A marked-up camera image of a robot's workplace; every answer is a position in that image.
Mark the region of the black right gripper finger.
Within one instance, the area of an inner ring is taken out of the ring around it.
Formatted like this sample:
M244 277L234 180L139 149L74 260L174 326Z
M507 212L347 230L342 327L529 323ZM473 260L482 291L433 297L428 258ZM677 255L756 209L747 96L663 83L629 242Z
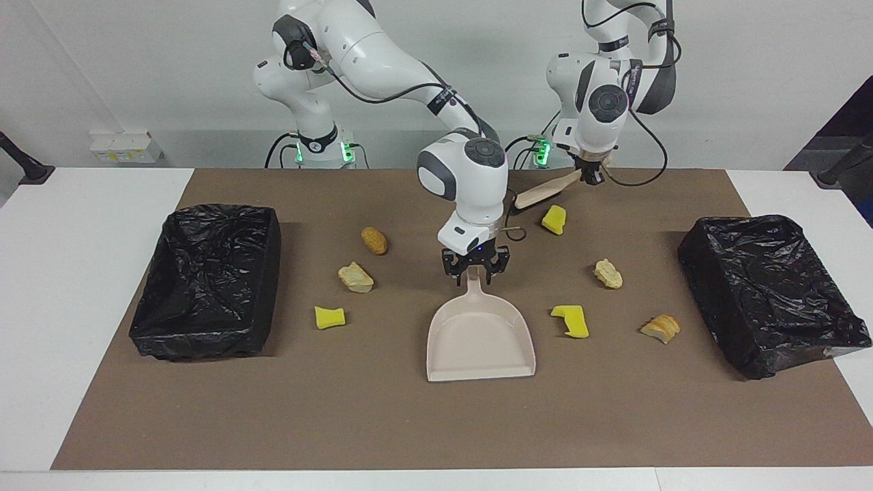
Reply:
M492 284L492 278L504 273L510 261L510 249L506 245L490 245L484 248L483 267L486 270L486 283Z
M465 262L464 256L459 256L449 248L442 249L442 264L445 275L449 276L456 282L456 286L461 285L462 274L467 270L468 265Z

